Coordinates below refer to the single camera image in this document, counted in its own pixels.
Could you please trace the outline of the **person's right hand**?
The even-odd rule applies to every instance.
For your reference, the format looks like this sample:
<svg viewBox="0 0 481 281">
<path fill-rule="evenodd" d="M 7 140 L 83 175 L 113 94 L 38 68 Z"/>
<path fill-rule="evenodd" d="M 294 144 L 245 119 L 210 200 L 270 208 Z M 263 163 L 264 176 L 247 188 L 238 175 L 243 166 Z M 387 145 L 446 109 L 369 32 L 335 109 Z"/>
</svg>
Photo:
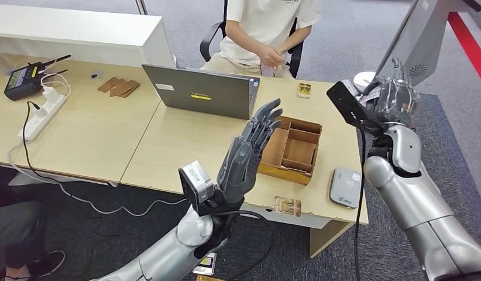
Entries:
<svg viewBox="0 0 481 281">
<path fill-rule="evenodd" d="M 257 46 L 254 53 L 259 57 L 261 63 L 268 67 L 278 67 L 285 62 L 285 59 L 274 48 L 265 44 Z"/>
</svg>

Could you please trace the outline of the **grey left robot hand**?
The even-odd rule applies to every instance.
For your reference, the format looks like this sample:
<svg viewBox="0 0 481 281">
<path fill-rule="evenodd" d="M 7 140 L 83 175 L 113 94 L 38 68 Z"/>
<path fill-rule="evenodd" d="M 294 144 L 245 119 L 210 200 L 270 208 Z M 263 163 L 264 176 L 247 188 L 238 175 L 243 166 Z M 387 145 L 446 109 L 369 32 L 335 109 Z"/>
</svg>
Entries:
<svg viewBox="0 0 481 281">
<path fill-rule="evenodd" d="M 281 99 L 261 106 L 236 136 L 219 170 L 217 183 L 227 203 L 242 201 L 256 182 L 263 151 L 281 124 Z"/>
</svg>

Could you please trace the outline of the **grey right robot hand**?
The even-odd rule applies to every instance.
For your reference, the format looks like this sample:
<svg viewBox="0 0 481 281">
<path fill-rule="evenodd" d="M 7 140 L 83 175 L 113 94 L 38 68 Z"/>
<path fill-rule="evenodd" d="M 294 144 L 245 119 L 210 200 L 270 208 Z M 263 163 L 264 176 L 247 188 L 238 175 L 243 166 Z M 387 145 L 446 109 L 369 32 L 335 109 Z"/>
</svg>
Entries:
<svg viewBox="0 0 481 281">
<path fill-rule="evenodd" d="M 393 75 L 377 76 L 373 80 L 376 86 L 370 93 L 375 97 L 367 102 L 367 106 L 384 122 L 410 126 L 420 96 L 414 91 L 401 60 L 392 57 L 391 62 L 394 67 Z"/>
</svg>

